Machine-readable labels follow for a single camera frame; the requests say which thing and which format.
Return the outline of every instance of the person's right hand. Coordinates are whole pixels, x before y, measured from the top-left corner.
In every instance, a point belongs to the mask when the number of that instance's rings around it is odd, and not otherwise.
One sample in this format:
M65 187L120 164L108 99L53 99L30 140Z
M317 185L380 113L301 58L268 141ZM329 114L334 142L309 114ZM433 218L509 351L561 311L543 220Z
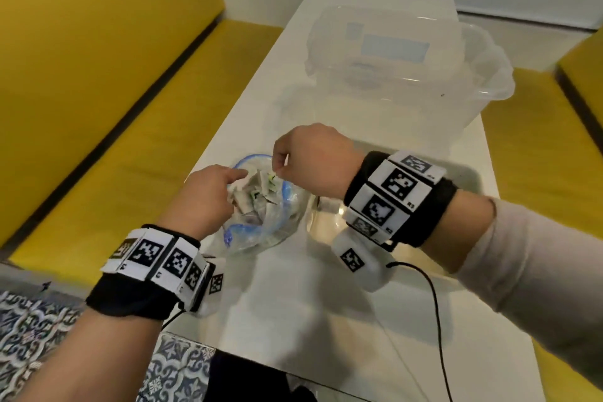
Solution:
M317 123L297 126L278 139L272 168L283 180L317 196L343 200L363 160L352 140Z

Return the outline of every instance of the beige long sleeve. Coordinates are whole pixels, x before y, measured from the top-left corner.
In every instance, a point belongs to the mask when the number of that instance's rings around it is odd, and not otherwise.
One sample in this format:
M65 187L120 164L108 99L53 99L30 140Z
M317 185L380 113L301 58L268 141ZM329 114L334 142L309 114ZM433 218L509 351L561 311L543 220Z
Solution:
M495 200L458 279L603 389L603 242Z

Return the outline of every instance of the person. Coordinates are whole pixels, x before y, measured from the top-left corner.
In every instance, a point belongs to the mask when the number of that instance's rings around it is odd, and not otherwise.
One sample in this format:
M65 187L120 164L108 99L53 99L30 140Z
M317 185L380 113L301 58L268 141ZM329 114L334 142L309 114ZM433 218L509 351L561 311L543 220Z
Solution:
M349 201L368 158L334 128L313 124L275 142L273 169L313 194ZM192 173L155 224L197 241L215 233L233 213L227 186L246 174L221 166ZM603 242L503 200L456 189L449 199L421 249L603 389ZM136 399L162 321L88 305L20 402Z

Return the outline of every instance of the tabletop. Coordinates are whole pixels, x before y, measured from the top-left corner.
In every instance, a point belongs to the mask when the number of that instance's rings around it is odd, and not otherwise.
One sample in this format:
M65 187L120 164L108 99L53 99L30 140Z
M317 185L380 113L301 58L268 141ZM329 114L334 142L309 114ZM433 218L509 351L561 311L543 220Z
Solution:
M313 86L306 40L321 12L341 4L456 19L453 0L304 0L193 170L269 154L282 133L315 120L301 104ZM473 172L478 191L498 195L480 117L448 161ZM183 315L168 330L359 398L447 400L431 291L420 275L396 270L366 293L300 225L280 245L229 256L219 312ZM460 285L435 284L453 398L544 401L530 337Z

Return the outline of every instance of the cable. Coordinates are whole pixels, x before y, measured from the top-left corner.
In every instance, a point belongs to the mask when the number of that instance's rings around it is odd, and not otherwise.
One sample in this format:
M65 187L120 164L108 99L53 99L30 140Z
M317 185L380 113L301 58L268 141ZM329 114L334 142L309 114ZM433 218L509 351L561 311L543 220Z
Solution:
M173 315L168 321L166 321L162 327L161 330L164 330L165 328L167 328L167 326L169 326L169 324L175 320L177 317L179 317L181 314L183 314L186 310L183 308L181 309L177 314Z
M442 325L440 323L440 307L438 307L438 296L435 293L435 286L433 285L433 282L431 281L431 278L429 277L429 275L427 275L423 271L423 269L420 269L417 266L414 266L407 262L399 262L399 261L390 262L386 265L386 267L388 269L392 268L392 267L396 267L396 266L404 266L404 267L410 267L411 269L415 269L422 276L424 276L425 279L427 280L427 282L429 283L429 287L431 288L431 293L433 294L433 303L435 304L435 321L438 325L438 347L440 348L440 362L442 365L442 374L444 375L444 383L446 383L446 391L448 393L448 399L450 400L450 402L454 402L452 400L452 394L450 393L450 386L448 385L448 375L446 375L446 366L444 365L444 352L442 349Z

